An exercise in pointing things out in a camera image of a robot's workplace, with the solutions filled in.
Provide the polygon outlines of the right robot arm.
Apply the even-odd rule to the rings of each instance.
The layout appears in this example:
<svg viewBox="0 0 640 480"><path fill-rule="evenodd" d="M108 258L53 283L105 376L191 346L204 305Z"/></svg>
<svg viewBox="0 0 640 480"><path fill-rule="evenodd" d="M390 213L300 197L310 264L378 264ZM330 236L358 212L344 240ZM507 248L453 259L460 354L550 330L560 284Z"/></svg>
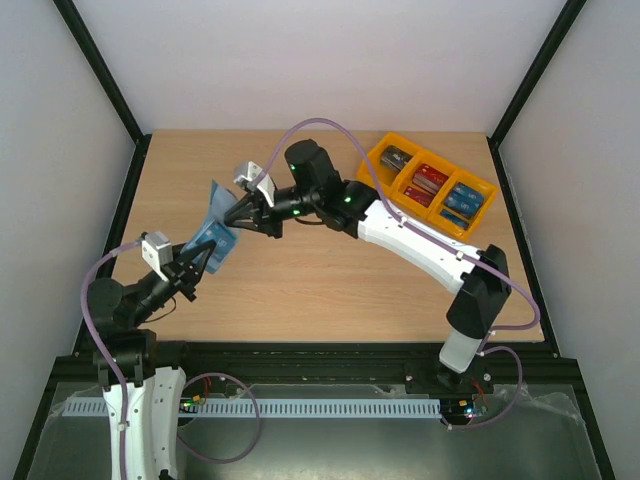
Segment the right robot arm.
<svg viewBox="0 0 640 480"><path fill-rule="evenodd" d="M342 179L327 151L311 139L288 147L285 161L294 179L286 188L276 187L252 161L236 168L234 182L245 195L226 212L225 224L279 238L285 221L314 214L329 229L378 245L425 271L454 296L436 379L447 391L460 390L512 291L504 251L459 243L404 217L374 188Z"/></svg>

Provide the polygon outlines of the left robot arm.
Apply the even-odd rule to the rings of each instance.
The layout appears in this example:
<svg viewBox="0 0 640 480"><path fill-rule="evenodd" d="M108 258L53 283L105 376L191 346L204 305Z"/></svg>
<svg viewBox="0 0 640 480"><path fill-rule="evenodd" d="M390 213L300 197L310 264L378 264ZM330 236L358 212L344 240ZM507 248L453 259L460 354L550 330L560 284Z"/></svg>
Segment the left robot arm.
<svg viewBox="0 0 640 480"><path fill-rule="evenodd" d="M96 350L93 363L107 407L111 476L175 479L178 407L186 375L178 361L157 361L156 334L143 323L176 294L194 301L217 243L172 245L159 232L116 247L85 275L80 290L84 323ZM151 270L124 286L97 275L101 266L137 248Z"/></svg>

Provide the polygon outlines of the blue leather card holder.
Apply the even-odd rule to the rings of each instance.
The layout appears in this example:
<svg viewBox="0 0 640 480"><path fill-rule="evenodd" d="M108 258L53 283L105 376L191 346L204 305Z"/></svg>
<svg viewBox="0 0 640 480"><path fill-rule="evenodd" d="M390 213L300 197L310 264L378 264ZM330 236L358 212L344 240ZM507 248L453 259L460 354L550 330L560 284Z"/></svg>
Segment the blue leather card holder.
<svg viewBox="0 0 640 480"><path fill-rule="evenodd" d="M213 180L205 218L196 233L181 250L184 253L207 241L214 240L216 242L215 248L205 266L205 271L208 274L215 274L237 245L240 230L224 224L226 212L236 202L237 198L232 192Z"/></svg>

